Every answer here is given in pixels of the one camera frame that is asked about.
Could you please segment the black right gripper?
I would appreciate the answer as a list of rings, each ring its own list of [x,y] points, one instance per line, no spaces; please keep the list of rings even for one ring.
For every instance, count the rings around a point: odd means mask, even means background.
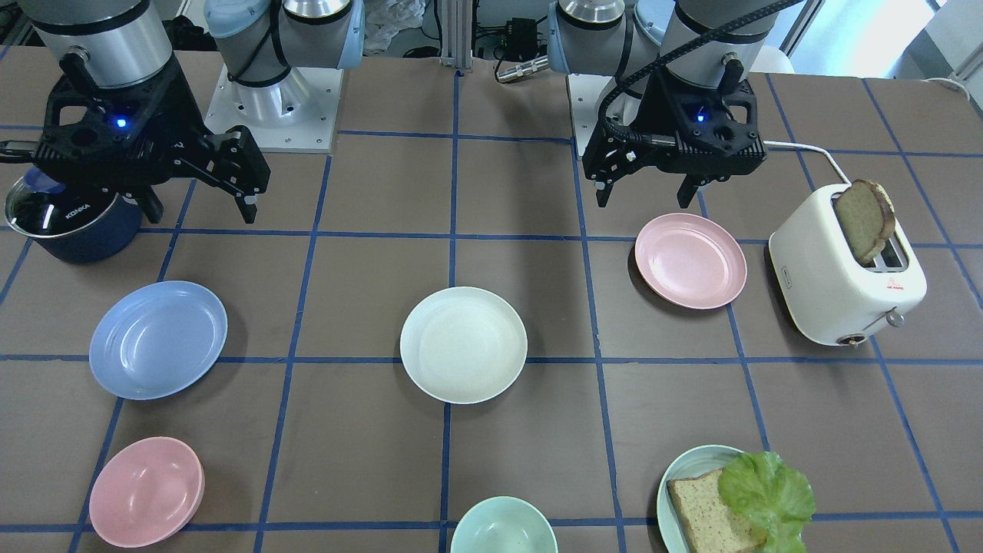
[[[243,126],[207,129],[182,67],[168,59],[141,83],[99,88],[81,58],[63,58],[37,141],[3,141],[2,161],[29,162],[69,186],[136,200],[152,224],[163,204],[154,186],[190,177],[225,191],[245,224],[255,223],[270,168]]]

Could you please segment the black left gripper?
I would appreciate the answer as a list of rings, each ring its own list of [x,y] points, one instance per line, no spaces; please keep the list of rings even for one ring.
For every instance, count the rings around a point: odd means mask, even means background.
[[[634,118],[599,123],[587,141],[582,160],[597,206],[607,206],[617,180],[647,167],[685,175],[677,192],[681,209],[690,207],[704,181],[752,173],[766,160],[758,115],[748,78],[723,94],[654,73]]]

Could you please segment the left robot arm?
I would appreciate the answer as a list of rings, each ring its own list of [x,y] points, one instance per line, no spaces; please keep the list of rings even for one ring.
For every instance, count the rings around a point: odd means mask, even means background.
[[[558,1],[548,12],[554,72],[608,77],[581,160],[606,207],[615,183],[654,167],[683,175],[679,207],[702,186],[755,171],[768,155],[748,74],[789,1]]]

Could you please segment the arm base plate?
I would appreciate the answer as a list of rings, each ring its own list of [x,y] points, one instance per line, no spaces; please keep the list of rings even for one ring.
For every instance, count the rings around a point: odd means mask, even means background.
[[[229,81],[225,68],[206,112],[214,133],[243,125],[264,153],[329,154],[335,139],[344,70],[294,68],[262,88]]]
[[[611,80],[612,77],[603,75],[568,75],[570,118],[578,158],[585,154],[597,123],[597,106]]]

